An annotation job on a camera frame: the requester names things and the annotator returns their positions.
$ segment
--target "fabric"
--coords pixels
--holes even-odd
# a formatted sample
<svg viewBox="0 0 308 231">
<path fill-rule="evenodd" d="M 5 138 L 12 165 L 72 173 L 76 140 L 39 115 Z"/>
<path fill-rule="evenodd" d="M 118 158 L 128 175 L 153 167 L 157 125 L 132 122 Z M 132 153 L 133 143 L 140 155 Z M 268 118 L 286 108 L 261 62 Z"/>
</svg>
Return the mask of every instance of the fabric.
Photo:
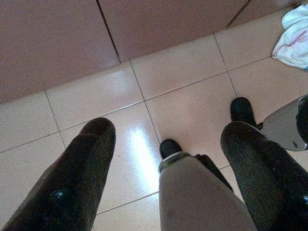
<svg viewBox="0 0 308 231">
<path fill-rule="evenodd" d="M 272 57 L 308 71 L 308 4 L 288 12 L 282 18 L 282 26 L 286 31 L 275 46 Z"/>
<path fill-rule="evenodd" d="M 245 204 L 194 157 L 161 172 L 162 231 L 256 231 Z"/>
</svg>

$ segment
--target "foot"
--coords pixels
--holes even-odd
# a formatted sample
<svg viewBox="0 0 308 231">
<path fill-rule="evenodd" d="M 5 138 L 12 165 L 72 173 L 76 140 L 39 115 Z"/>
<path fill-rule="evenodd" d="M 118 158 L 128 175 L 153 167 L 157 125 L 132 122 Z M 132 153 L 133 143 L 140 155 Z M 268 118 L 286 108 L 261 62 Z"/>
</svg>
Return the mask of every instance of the foot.
<svg viewBox="0 0 308 231">
<path fill-rule="evenodd" d="M 160 144 L 159 151 L 162 158 L 165 159 L 174 153 L 182 151 L 182 149 L 174 140 L 165 140 Z"/>
<path fill-rule="evenodd" d="M 231 120 L 242 121 L 256 127 L 254 111 L 248 99 L 241 97 L 231 103 Z"/>
</svg>

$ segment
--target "white cloth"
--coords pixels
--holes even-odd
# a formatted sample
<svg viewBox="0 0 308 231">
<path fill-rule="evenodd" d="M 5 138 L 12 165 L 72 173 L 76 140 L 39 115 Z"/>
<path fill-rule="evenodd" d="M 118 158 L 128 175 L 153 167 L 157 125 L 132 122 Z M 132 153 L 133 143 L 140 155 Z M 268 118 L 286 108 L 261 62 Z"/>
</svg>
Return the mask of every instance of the white cloth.
<svg viewBox="0 0 308 231">
<path fill-rule="evenodd" d="M 302 5 L 282 18 L 286 30 L 276 44 L 272 57 L 308 71 L 308 4 Z"/>
</svg>

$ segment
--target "tile floor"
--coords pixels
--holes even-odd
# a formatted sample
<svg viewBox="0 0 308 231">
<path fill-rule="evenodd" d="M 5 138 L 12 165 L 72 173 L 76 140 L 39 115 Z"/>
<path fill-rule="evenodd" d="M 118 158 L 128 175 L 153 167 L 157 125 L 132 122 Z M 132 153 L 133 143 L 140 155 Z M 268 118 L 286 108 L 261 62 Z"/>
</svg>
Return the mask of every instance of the tile floor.
<svg viewBox="0 0 308 231">
<path fill-rule="evenodd" d="M 86 121 L 117 132 L 96 231 L 158 231 L 159 142 L 208 154 L 237 196 L 219 138 L 229 106 L 247 97 L 256 119 L 307 93 L 308 73 L 270 58 L 286 10 L 0 105 L 0 227 Z M 307 152 L 291 153 L 308 169 Z"/>
</svg>

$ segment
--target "shoe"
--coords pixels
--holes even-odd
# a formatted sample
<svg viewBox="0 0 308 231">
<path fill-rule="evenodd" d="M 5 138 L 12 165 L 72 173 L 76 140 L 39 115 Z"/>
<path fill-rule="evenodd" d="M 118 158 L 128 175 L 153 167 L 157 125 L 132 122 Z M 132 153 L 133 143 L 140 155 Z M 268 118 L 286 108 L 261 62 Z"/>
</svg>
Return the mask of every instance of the shoe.
<svg viewBox="0 0 308 231">
<path fill-rule="evenodd" d="M 232 101 L 231 103 L 231 121 L 242 121 L 257 127 L 255 121 L 254 111 L 248 99 L 241 97 Z"/>
<path fill-rule="evenodd" d="M 182 151 L 182 149 L 181 146 L 174 140 L 165 140 L 160 144 L 159 151 L 162 158 L 165 159 L 174 153 Z"/>
</svg>

